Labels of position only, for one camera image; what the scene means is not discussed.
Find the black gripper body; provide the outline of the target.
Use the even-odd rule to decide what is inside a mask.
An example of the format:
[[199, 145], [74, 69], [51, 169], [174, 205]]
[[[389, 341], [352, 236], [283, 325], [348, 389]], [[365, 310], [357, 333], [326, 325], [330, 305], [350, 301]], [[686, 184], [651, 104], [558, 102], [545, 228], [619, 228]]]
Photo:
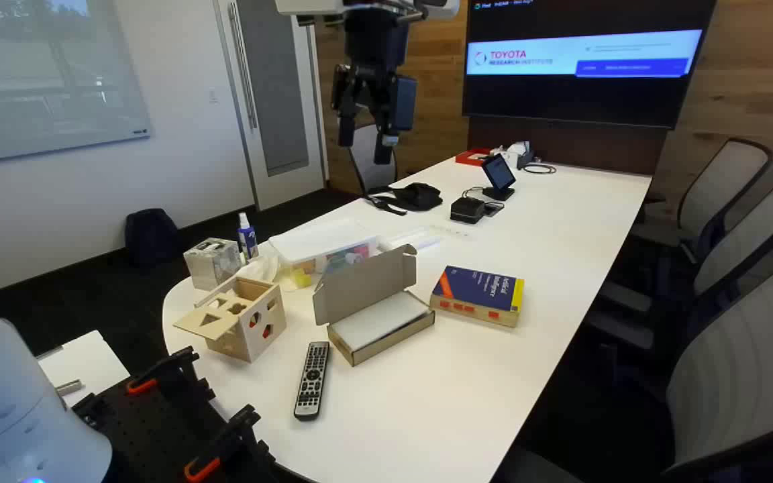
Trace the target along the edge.
[[354, 2], [345, 12], [348, 61], [333, 77], [333, 108], [350, 113], [413, 109], [417, 79], [400, 74], [408, 51], [411, 10], [399, 2]]

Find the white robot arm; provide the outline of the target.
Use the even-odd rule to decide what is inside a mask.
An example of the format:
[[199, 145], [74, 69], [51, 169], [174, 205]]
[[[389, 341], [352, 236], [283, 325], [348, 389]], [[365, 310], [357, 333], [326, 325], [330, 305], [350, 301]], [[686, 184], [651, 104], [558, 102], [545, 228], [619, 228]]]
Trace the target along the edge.
[[103, 483], [113, 442], [74, 412], [0, 317], [0, 483]]

